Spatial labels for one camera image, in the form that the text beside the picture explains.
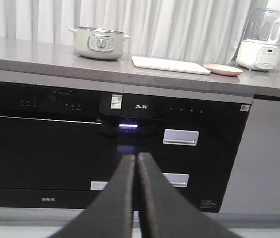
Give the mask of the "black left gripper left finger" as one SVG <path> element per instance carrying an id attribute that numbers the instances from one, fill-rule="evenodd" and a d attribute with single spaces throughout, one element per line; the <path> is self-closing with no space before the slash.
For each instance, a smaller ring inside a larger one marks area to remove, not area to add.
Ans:
<path id="1" fill-rule="evenodd" d="M 135 156 L 124 155 L 104 190 L 52 238 L 130 238 Z"/>

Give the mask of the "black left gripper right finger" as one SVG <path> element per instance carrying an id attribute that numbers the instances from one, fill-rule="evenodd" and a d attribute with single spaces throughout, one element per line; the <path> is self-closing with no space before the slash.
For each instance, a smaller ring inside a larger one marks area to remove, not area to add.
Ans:
<path id="1" fill-rule="evenodd" d="M 138 154 L 138 203 L 144 238 L 236 238 L 201 213 L 167 180 L 150 153 Z"/>

